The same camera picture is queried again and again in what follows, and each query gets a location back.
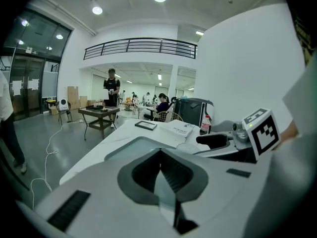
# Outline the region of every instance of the balcony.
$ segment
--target balcony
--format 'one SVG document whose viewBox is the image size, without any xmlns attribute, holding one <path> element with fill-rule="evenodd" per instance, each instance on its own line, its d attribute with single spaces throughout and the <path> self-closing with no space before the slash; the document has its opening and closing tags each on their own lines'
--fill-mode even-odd
<svg viewBox="0 0 317 238">
<path fill-rule="evenodd" d="M 196 44 L 162 38 L 130 38 L 101 43 L 85 49 L 84 60 L 116 53 L 151 52 L 196 59 Z"/>
</svg>

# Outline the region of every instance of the woman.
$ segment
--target woman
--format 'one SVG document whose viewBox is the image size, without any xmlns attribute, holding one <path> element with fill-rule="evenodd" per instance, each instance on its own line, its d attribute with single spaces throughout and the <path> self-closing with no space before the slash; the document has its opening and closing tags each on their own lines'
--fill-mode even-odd
<svg viewBox="0 0 317 238">
<path fill-rule="evenodd" d="M 157 104 L 157 103 L 158 103 L 157 95 L 156 95 L 156 94 L 154 94 L 152 104 Z"/>
<path fill-rule="evenodd" d="M 157 114 L 160 113 L 160 112 L 163 112 L 163 111 L 167 111 L 168 108 L 169 108 L 169 99 L 168 99 L 168 97 L 165 94 L 160 93 L 158 98 L 159 98 L 160 104 L 156 105 L 154 107 L 154 112 L 156 112 Z M 153 120 L 154 117 L 151 116 L 151 111 L 150 110 L 143 109 L 142 113 L 143 113 L 143 117 L 144 118 Z"/>
</svg>

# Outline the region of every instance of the water bottle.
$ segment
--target water bottle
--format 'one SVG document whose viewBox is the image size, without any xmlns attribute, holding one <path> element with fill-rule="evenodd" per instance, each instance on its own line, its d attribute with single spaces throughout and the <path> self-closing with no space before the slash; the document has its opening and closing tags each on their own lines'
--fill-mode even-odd
<svg viewBox="0 0 317 238">
<path fill-rule="evenodd" d="M 200 131 L 199 131 L 200 135 L 210 133 L 211 123 L 210 123 L 209 119 L 210 119 L 210 116 L 206 115 L 203 122 L 202 122 L 202 126 L 200 127 Z"/>
</svg>

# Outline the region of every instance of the cardboard box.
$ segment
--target cardboard box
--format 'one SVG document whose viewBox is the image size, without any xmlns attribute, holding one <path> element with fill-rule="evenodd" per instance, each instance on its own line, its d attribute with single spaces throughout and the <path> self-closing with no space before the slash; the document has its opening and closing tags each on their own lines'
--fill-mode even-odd
<svg viewBox="0 0 317 238">
<path fill-rule="evenodd" d="M 50 107 L 50 110 L 51 110 L 51 114 L 52 114 L 53 116 L 58 115 L 58 111 L 57 111 L 57 109 L 56 109 L 56 106 Z"/>
<path fill-rule="evenodd" d="M 88 100 L 87 106 L 92 106 L 95 102 L 96 102 L 96 100 Z"/>
<path fill-rule="evenodd" d="M 79 97 L 79 102 L 80 102 L 80 107 L 81 108 L 85 108 L 87 107 L 87 103 L 88 103 L 88 100 L 87 100 L 87 96 L 80 96 Z"/>
<path fill-rule="evenodd" d="M 70 103 L 70 110 L 79 109 L 80 102 L 78 97 L 78 87 L 77 86 L 68 86 L 68 102 Z"/>
</svg>

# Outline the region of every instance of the wicker chair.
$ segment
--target wicker chair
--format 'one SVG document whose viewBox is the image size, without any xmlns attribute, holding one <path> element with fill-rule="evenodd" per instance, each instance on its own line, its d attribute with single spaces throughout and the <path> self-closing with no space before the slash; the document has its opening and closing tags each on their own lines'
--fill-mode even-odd
<svg viewBox="0 0 317 238">
<path fill-rule="evenodd" d="M 159 112 L 153 118 L 153 121 L 160 121 L 160 122 L 170 122 L 173 120 L 183 121 L 182 117 L 180 117 L 177 113 L 174 113 L 172 111 Z"/>
</svg>

